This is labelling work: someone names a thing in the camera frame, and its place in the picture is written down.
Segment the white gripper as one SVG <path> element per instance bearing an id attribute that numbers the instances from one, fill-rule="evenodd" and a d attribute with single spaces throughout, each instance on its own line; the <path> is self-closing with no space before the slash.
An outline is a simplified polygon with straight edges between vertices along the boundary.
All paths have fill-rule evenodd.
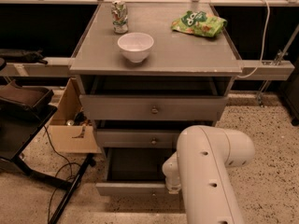
<path id="1" fill-rule="evenodd" d="M 177 153 L 168 158 L 162 167 L 165 176 L 165 186 L 170 194 L 179 194 L 181 183 L 178 171 Z"/>

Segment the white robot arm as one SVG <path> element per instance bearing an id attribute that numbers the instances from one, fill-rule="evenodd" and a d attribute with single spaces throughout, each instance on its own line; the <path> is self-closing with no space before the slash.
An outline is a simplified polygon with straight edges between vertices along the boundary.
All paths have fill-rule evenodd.
<path id="1" fill-rule="evenodd" d="M 245 224 L 227 169 L 249 164 L 252 140 L 237 130 L 194 125 L 163 164 L 171 194 L 181 193 L 188 224 Z"/>

